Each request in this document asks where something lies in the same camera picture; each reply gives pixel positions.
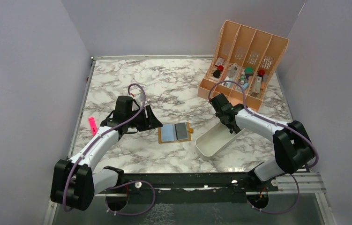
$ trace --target red cap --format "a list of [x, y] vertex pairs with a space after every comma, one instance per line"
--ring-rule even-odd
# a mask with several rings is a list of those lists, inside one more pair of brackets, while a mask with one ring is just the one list
[[265, 71], [263, 69], [259, 70], [259, 76], [264, 76]]
[[220, 72], [222, 72], [224, 70], [224, 67], [222, 65], [217, 67], [218, 70], [220, 70]]

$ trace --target pink object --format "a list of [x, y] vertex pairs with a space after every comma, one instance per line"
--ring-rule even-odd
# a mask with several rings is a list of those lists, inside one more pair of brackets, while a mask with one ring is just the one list
[[89, 118], [89, 123], [90, 123], [91, 132], [94, 136], [97, 134], [97, 126], [96, 126], [96, 122], [94, 121], [93, 117]]

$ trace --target white marble surface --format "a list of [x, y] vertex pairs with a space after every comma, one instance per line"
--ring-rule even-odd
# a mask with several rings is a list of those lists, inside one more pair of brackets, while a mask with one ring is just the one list
[[[202, 59], [98, 60], [73, 152], [92, 138], [88, 118], [93, 116], [99, 126], [114, 109], [117, 97], [127, 95], [127, 86], [140, 83], [147, 103], [162, 123], [190, 122], [192, 141], [159, 144], [157, 129], [124, 135], [95, 171], [110, 165], [127, 173], [241, 172], [271, 158], [272, 143], [248, 130], [211, 160], [199, 158], [195, 139], [219, 122], [207, 100], [197, 96], [209, 65], [210, 60]], [[133, 88], [132, 93], [138, 93], [138, 89]], [[280, 121], [289, 120], [275, 76], [259, 112]]]

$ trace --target gray backdrop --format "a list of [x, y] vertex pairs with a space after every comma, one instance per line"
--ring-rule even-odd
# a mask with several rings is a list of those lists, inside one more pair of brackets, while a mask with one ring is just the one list
[[279, 68], [291, 113], [320, 154], [339, 225], [352, 224], [352, 0], [309, 0]]
[[60, 0], [0, 0], [0, 224], [41, 224], [90, 57]]
[[306, 0], [62, 0], [94, 56], [213, 54], [225, 20], [286, 37]]

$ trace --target wooden box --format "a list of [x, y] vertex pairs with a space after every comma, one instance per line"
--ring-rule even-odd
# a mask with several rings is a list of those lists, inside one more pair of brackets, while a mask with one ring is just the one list
[[[254, 71], [253, 77], [249, 79], [249, 86], [245, 90], [246, 103], [249, 108], [258, 111], [264, 98], [268, 82], [274, 74], [279, 62], [281, 61], [289, 40], [267, 32], [256, 30], [235, 22], [225, 21], [220, 30], [213, 60], [210, 67], [198, 87], [198, 96], [208, 98], [209, 90], [218, 82], [226, 78], [230, 65], [236, 63], [243, 68], [250, 67]], [[215, 63], [218, 58], [223, 58], [224, 71], [220, 78], [213, 77], [213, 72], [217, 69]], [[262, 84], [263, 90], [260, 94], [252, 93], [252, 83], [257, 77], [259, 70], [264, 70], [267, 75], [265, 83]], [[239, 81], [242, 69], [236, 75]], [[243, 103], [243, 95], [237, 85], [231, 87], [218, 85], [211, 96], [214, 97], [223, 93], [232, 105]]]

